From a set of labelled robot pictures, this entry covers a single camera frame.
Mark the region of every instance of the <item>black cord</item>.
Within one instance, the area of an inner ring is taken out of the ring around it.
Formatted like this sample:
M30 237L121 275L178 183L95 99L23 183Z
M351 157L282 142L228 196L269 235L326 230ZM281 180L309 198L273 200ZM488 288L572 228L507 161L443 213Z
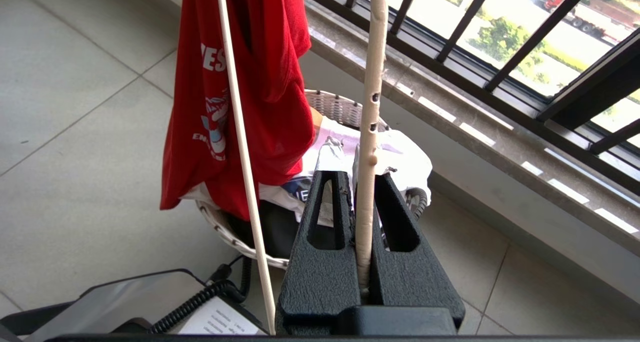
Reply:
M218 270L223 266L229 267L229 265L221 265ZM210 299L215 296L225 295L231 298L236 303L242 303L247 299L247 294L251 287L251 266L252 260L249 257L245 257L242 261L242 280L240 281L240 290L234 285L233 282L228 279L222 281L216 281L212 285L203 288L200 292L195 294L187 302L183 303L180 307L176 308L160 321L156 322L149 330L147 334L157 335L160 333L167 333L171 331L177 324L183 319L189 317L195 310L204 305Z

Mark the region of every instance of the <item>tile floor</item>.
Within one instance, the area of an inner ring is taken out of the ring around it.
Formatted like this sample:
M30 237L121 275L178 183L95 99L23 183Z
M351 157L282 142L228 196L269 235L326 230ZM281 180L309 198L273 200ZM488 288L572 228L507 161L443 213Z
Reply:
M158 210L177 30L154 0L0 0L0 317L235 256L192 204ZM437 192L420 226L466 304L462 334L640 335Z

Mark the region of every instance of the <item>wicker basket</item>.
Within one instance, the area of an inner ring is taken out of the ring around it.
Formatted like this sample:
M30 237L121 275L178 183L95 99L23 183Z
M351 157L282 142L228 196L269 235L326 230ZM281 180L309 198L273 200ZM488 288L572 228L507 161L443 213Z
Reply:
M361 104L342 96L320 90L306 90L305 94L309 105L322 115L344 126L359 128L362 114ZM389 130L389 126L384 120L378 119L377 130L378 132L386 131ZM409 189L405 197L409 209L412 210L414 216L418 219L428 203L426 193L421 189ZM214 206L203 201L196 201L196 205L206 221L213 226L215 232L220 235L220 238L222 238L224 242L243 255L253 259L256 258L256 249L247 246L247 244L242 242L236 234L233 233L227 224L226 216L224 216L220 210L215 209ZM267 255L267 263L279 269L286 269L289 265L289 260Z

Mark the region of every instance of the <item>red truck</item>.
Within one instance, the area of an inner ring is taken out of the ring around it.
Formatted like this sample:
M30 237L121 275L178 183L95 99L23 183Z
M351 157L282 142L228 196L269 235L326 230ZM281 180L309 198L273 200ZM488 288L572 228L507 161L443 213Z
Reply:
M544 7L549 12L554 12L562 1L564 0L546 0ZM564 18L573 27L579 28L584 33L612 44L617 44L624 40L633 31L623 24L615 23L611 17L591 9L582 2L578 3Z

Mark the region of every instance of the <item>white print on shirt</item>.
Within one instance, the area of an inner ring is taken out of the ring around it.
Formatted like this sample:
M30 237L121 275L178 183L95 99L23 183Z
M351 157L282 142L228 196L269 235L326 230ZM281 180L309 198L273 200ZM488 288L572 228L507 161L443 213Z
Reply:
M225 147L225 126L227 125L227 113L229 112L229 89L222 90L221 98L204 98L207 115L202 115L202 125L208 131L208 137L199 133L194 133L194 140L206 142L211 156L218 161L224 161Z
M227 68L227 58L225 57L224 48L213 48L200 44L200 52L202 54L202 67L209 71L220 72Z

